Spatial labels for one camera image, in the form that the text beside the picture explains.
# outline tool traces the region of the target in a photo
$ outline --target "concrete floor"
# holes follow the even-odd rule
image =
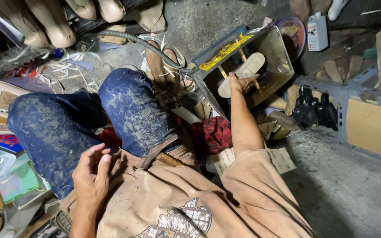
[[[241,24],[256,28],[265,16],[290,15],[288,0],[269,0],[266,7],[260,2],[167,0],[166,41],[178,47],[189,62]],[[121,49],[99,52],[102,62],[85,57],[84,61],[95,63],[95,70],[86,72],[87,80],[101,84],[112,69],[125,63],[140,67],[138,50],[144,48],[128,43]],[[283,179],[319,237],[381,237],[381,160],[308,131],[289,137],[286,148],[298,168],[283,174]]]

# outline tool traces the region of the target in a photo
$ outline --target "dusty jeans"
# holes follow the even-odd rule
[[[107,124],[103,109],[122,139],[122,148],[134,156],[144,158],[151,147],[174,134],[168,114],[159,106],[144,74],[116,69],[98,94],[101,104],[86,92],[30,93],[19,96],[9,107],[8,128],[58,199],[73,190],[71,174],[81,153],[102,143],[92,129]],[[178,146],[171,145],[166,151]]]

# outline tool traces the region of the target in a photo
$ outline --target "yellow label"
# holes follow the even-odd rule
[[[221,61],[224,57],[226,57],[228,54],[230,54],[232,51],[234,51],[236,48],[238,48],[242,43],[246,42],[248,39],[250,39],[254,35],[246,35],[243,36],[242,34],[239,36],[239,39],[237,42],[232,42],[225,47],[223,47],[217,55],[212,57],[209,61],[201,64],[199,66],[200,69],[203,69],[205,71],[208,71],[210,68],[212,68],[214,65],[216,65],[219,61]]]

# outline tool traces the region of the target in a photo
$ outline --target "plastic bottle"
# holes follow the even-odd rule
[[[322,51],[329,46],[325,16],[322,16],[321,12],[310,16],[307,31],[309,51]]]

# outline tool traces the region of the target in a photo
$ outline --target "man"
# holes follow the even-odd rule
[[[92,133],[107,118],[85,92],[20,96],[9,108],[8,126],[63,199],[61,206],[73,219],[72,238],[313,236],[246,106],[244,94],[258,75],[230,76],[236,160],[221,177],[225,190],[195,169],[195,158],[181,140],[164,152],[186,165],[156,160],[140,168],[152,147],[176,134],[150,80],[130,69],[111,72],[98,92],[123,141],[118,152]]]

